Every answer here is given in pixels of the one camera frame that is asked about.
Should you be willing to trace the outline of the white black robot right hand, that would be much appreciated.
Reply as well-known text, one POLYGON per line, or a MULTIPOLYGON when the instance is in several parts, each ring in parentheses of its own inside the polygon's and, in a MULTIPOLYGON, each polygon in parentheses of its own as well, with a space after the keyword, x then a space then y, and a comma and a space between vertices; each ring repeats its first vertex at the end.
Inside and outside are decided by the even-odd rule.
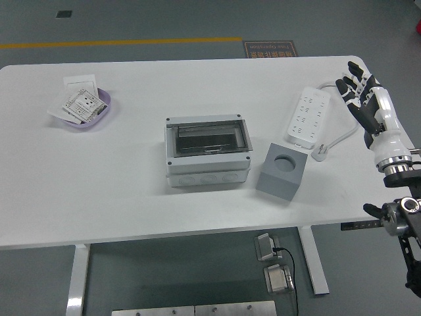
POLYGON ((389 92, 358 64, 349 61, 350 76, 335 81, 345 105, 364 128, 366 147, 374 152, 379 172, 392 165, 412 165, 409 149, 401 141, 401 126, 389 92))

